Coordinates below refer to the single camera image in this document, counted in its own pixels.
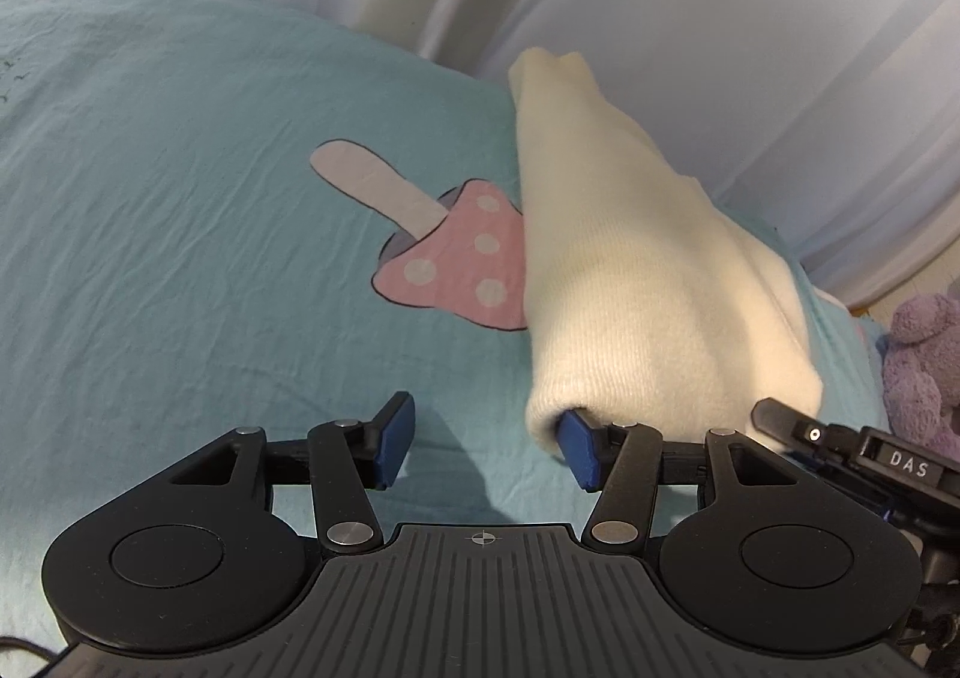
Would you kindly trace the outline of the teal mushroom print bedsheet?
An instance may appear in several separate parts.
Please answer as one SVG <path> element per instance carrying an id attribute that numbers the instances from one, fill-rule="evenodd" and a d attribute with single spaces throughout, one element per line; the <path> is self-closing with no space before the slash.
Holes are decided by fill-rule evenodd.
<path id="1" fill-rule="evenodd" d="M 718 210 L 793 272 L 815 416 L 884 426 L 871 336 Z M 59 645 L 41 564 L 94 509 L 398 391 L 384 527 L 583 525 L 527 430 L 525 292 L 511 86 L 264 1 L 2 0 L 3 632 Z"/>

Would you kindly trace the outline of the purple teddy bear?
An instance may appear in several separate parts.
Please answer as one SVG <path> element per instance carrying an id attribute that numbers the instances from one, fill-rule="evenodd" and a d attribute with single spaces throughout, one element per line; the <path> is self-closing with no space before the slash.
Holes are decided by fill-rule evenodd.
<path id="1" fill-rule="evenodd" d="M 884 405 L 901 439 L 958 460 L 958 301 L 916 295 L 893 314 L 884 355 Z"/>

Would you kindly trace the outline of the cream knit sweater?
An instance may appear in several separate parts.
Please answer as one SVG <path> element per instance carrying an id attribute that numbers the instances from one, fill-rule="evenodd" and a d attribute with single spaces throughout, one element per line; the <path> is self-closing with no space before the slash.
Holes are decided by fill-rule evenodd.
<path id="1" fill-rule="evenodd" d="M 788 262 L 665 161 L 583 56 L 528 49 L 509 86 L 534 441 L 556 452 L 568 410 L 672 441 L 745 430 L 764 398 L 816 415 L 822 377 Z"/>

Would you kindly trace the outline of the white sheer curtain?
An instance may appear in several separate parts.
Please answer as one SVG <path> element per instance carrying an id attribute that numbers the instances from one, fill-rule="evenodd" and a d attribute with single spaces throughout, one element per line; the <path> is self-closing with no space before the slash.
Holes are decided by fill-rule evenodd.
<path id="1" fill-rule="evenodd" d="M 957 241 L 958 0 L 267 1 L 480 79 L 583 54 L 675 168 L 850 304 Z"/>

